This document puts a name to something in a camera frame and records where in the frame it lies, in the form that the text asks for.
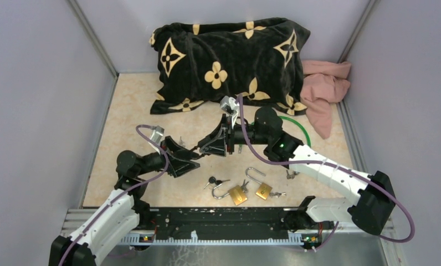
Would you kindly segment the silver padlock keys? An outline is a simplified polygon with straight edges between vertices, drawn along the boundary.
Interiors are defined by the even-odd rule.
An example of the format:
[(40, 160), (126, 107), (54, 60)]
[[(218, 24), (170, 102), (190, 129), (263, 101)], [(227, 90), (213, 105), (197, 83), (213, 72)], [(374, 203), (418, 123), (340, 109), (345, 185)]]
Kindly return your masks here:
[(179, 145), (182, 146), (182, 147), (186, 146), (186, 143), (182, 140), (182, 137), (180, 137)]

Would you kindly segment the black headed keys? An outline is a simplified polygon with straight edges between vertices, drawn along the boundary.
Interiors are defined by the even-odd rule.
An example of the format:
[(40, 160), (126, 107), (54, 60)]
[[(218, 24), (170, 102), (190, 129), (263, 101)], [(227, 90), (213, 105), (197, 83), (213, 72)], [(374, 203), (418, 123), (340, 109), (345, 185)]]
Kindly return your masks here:
[(220, 184), (228, 182), (228, 181), (229, 180), (218, 180), (214, 176), (211, 176), (208, 178), (208, 181), (207, 181), (206, 185), (203, 187), (203, 189), (206, 189), (210, 185), (217, 186), (217, 185), (220, 185)]

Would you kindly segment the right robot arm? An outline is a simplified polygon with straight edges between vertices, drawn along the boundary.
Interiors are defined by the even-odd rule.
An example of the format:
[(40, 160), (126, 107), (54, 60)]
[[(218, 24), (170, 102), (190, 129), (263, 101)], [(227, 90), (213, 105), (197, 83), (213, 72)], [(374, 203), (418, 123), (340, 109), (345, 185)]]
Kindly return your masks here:
[(226, 156), (234, 152), (235, 145), (244, 145), (246, 138), (252, 145), (265, 145), (264, 155), (272, 164), (312, 177), (341, 195), (307, 196), (295, 215), (302, 227), (312, 228), (323, 221), (352, 222), (371, 235), (382, 233), (396, 205), (387, 174), (356, 171), (319, 154), (285, 132), (282, 119), (270, 107), (258, 109), (253, 124), (244, 125), (242, 128), (223, 115), (216, 129), (198, 142), (200, 152)]

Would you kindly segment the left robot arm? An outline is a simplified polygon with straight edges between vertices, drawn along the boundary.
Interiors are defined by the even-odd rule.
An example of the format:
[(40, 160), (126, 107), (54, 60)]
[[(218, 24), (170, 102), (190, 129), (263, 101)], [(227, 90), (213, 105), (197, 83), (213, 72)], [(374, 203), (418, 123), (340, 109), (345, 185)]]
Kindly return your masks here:
[(201, 155), (167, 136), (156, 151), (138, 155), (125, 150), (116, 159), (118, 180), (106, 201), (78, 229), (58, 236), (50, 248), (49, 265), (101, 265), (131, 230), (152, 226), (150, 205), (141, 200), (148, 180), (141, 175), (157, 172), (180, 177), (200, 167)]

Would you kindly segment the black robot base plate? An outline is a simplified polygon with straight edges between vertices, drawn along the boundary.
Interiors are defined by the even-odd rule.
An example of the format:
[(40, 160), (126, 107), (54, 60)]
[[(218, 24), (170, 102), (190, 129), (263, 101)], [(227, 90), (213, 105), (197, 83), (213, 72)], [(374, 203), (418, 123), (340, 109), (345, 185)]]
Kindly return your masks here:
[(152, 207), (121, 244), (320, 245), (334, 222), (305, 222), (296, 207)]

